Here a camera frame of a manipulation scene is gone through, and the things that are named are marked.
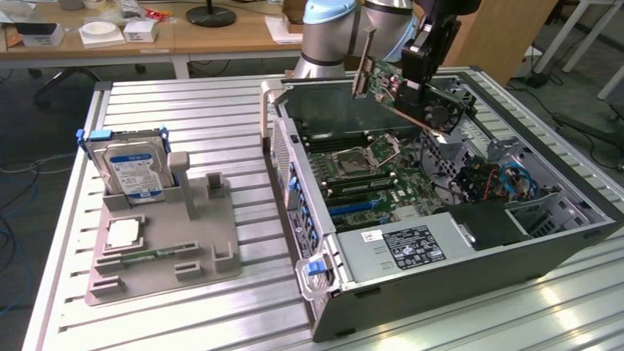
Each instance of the green circuit board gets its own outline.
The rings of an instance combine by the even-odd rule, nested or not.
[[[374,134],[372,139],[367,147],[308,153],[331,215],[336,208],[376,204],[366,211],[332,215],[339,233],[430,216],[443,206],[416,166],[416,150],[391,133]]]
[[[368,91],[384,107],[394,108],[395,96],[403,81],[399,67],[390,62],[375,61],[375,68],[368,79]]]

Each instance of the cardboard box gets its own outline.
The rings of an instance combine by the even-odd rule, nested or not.
[[[59,23],[16,23],[26,46],[59,46],[66,32]]]
[[[156,24],[151,20],[130,22],[124,28],[127,42],[155,42],[158,35]]]
[[[303,13],[306,12],[307,0],[284,0],[282,12],[284,13],[284,24],[290,33],[303,33]]]

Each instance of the red cable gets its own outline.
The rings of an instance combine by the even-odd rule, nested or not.
[[[488,193],[490,193],[490,183],[492,182],[492,176],[495,175],[495,170],[494,169],[491,172],[490,172],[490,177],[488,177],[488,185],[486,186],[486,194],[484,194],[484,200],[488,199]]]

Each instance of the slotted metal table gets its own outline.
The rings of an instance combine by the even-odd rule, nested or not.
[[[623,188],[503,87],[466,72],[624,210]],[[191,176],[222,171],[234,188],[243,274],[228,281],[90,307],[84,302],[104,184],[79,150],[24,350],[570,350],[624,347],[624,235],[547,276],[322,344],[311,341],[260,150],[260,82],[282,76],[99,86],[87,129],[166,125]],[[507,125],[478,104],[495,136]]]

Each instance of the circuit board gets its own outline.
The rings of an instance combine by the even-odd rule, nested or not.
[[[470,105],[428,83],[423,88],[412,88],[408,83],[403,78],[402,68],[367,57],[354,84],[354,96],[364,96],[364,92],[372,93],[384,108],[422,128],[451,133],[464,112],[470,110]]]
[[[443,201],[418,167],[412,145],[391,133],[367,147],[308,153],[338,232],[430,216]]]
[[[394,109],[394,101],[403,83],[402,69],[386,61],[375,61],[375,68],[368,80],[368,91],[386,108]]]

